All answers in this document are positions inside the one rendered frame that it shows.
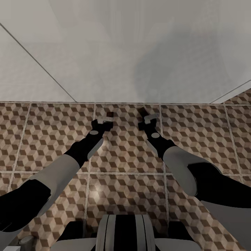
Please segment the mousetrap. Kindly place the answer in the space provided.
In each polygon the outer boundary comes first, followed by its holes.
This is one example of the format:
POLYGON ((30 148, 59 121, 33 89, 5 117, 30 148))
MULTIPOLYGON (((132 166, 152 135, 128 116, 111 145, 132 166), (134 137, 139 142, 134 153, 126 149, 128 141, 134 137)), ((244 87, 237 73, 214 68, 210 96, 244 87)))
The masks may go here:
POLYGON ((107 117, 113 117, 114 112, 107 112, 107 117))
POLYGON ((138 112, 139 112, 140 115, 142 116, 143 120, 144 120, 144 117, 145 117, 145 116, 148 116, 148 115, 149 115, 148 112, 145 110, 144 107, 139 108, 139 109, 138 109, 138 112))

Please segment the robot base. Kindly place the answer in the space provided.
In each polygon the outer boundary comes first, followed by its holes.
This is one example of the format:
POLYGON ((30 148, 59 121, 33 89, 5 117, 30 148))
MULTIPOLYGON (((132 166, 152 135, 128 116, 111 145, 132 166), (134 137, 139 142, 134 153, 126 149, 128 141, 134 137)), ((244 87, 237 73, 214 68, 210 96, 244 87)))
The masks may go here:
MULTIPOLYGON (((96 251, 97 233, 92 233, 90 238, 82 236, 82 222, 70 221, 50 251, 96 251)), ((168 236, 161 238, 159 233, 154 233, 155 251, 202 251, 180 221, 169 222, 168 236)))

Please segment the robot trunk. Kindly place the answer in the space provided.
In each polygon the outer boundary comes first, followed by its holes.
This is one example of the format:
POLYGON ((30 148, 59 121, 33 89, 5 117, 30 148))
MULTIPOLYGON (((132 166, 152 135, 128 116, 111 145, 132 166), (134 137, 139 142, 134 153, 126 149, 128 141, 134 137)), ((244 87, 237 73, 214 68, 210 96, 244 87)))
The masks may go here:
POLYGON ((155 251, 155 237, 148 215, 103 215, 96 251, 155 251))

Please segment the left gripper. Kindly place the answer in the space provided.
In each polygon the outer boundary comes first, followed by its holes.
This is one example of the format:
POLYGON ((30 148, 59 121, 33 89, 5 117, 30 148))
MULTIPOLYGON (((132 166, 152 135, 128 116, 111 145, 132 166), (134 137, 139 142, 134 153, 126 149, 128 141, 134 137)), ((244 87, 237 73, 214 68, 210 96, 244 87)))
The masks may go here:
POLYGON ((113 122, 104 122, 103 124, 98 124, 97 121, 92 121, 92 129, 100 127, 105 131, 110 131, 113 128, 113 122))

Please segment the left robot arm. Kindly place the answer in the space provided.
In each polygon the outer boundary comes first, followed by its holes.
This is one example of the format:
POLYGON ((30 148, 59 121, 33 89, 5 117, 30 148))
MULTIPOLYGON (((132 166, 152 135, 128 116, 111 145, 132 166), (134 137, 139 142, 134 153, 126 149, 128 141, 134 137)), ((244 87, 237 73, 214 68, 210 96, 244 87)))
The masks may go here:
POLYGON ((44 215, 71 179, 102 146, 103 133, 113 128, 113 117, 99 116, 80 142, 50 165, 26 179, 17 189, 0 196, 0 251, 35 217, 44 215))

